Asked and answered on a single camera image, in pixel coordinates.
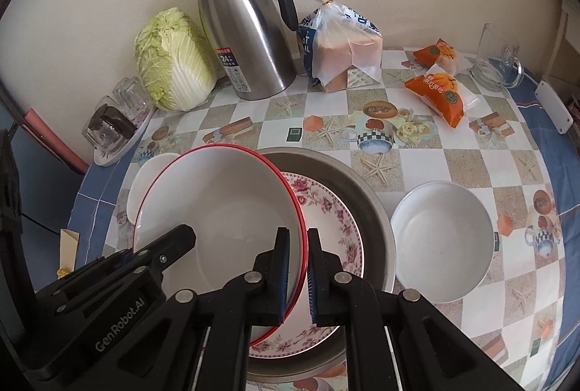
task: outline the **checkered tablecloth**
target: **checkered tablecloth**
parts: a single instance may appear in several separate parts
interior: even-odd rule
[[[564,247],[558,243],[542,256],[525,240],[534,194],[544,191],[555,206],[546,166],[519,109],[508,92],[489,91],[467,74],[457,79],[482,101],[456,129],[436,115],[404,81],[424,69],[401,65],[411,49],[384,52],[382,82],[372,86],[325,93],[298,76],[290,87],[272,98],[243,101],[231,85],[219,86],[201,107],[185,114],[158,111],[136,148],[112,210],[103,253],[132,245],[133,227],[125,214],[127,195],[140,165],[163,152],[183,153],[207,142],[240,144],[250,149],[302,147],[330,155],[354,169],[366,180],[391,215],[398,202],[415,186],[431,180],[449,180],[470,189],[497,220],[513,222],[509,235],[498,235],[491,268],[479,287],[463,299],[437,304],[463,333],[492,357],[527,390],[540,389],[550,370],[562,323]],[[388,153],[363,152],[344,137],[353,116],[371,101],[388,101],[398,109],[399,124],[410,122],[428,137],[395,139]],[[489,137],[470,127],[493,112],[513,129],[507,137]],[[244,118],[251,125],[220,136],[217,129]],[[559,220],[552,211],[553,229]],[[346,372],[326,380],[344,389]],[[296,389],[292,383],[264,384],[263,389]]]

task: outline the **plastic bread bag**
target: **plastic bread bag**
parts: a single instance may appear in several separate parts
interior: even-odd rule
[[[333,0],[304,18],[298,47],[312,85],[326,91],[381,81],[383,38],[368,19]]]
[[[405,86],[435,110],[451,127],[457,127],[465,111],[481,101],[476,94],[437,64],[425,75],[407,80]]]
[[[423,67],[430,68],[436,63],[451,76],[462,73],[473,65],[443,39],[439,39],[437,44],[413,52],[413,56]]]

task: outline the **pink floral pattern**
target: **pink floral pattern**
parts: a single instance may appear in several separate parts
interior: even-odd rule
[[[309,227],[307,212],[312,213],[312,207],[318,208],[318,211],[314,209],[314,212],[317,213],[315,217],[319,222],[323,221],[327,223],[327,226],[332,226],[330,236],[328,231],[326,231],[326,236],[323,239],[323,234],[321,233],[323,246],[325,243],[326,245],[330,243],[335,246],[332,251],[339,255],[344,271],[362,275],[363,246],[359,229],[346,206],[344,206],[342,201],[332,191],[315,180],[293,173],[283,173],[283,175],[296,194],[298,203],[304,207],[303,211],[307,227]],[[317,327],[309,321],[309,313],[305,313],[304,311],[297,312],[298,308],[299,305],[297,304],[296,309],[286,320],[285,324],[278,329],[275,337],[269,337],[251,347],[250,355],[266,358],[294,355],[314,347],[336,330],[336,327]],[[300,320],[303,322],[298,322],[298,324],[304,324],[305,328],[300,329],[300,326],[289,326],[285,328],[286,323],[296,314],[303,314],[300,316]]]

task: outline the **black cable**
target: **black cable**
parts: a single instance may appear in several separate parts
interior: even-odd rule
[[[12,138],[14,137],[14,134],[16,134],[16,130],[18,129],[18,123],[16,121],[14,121],[10,127],[10,129],[8,130],[8,139],[10,140],[10,142],[12,142]]]
[[[50,228],[48,228],[47,226],[45,226],[45,225],[43,225],[43,224],[39,223],[38,221],[35,221],[35,220],[34,220],[32,217],[30,217],[30,216],[28,216],[28,215],[26,215],[26,214],[24,214],[24,213],[22,213],[22,216],[23,216],[23,217],[25,217],[26,219],[28,219],[30,222],[33,222],[33,223],[34,223],[34,224],[36,224],[37,226],[40,226],[41,228],[43,228],[43,229],[46,229],[47,231],[50,231],[50,232],[52,232],[54,235],[58,235],[58,236],[60,236],[60,234],[59,234],[58,232],[56,232],[56,231],[53,231],[52,229],[50,229]]]

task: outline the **glass measuring cup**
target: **glass measuring cup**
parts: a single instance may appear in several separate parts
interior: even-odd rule
[[[495,91],[518,86],[524,77],[524,68],[517,58],[519,50],[517,38],[498,26],[486,24],[472,68],[473,78]]]

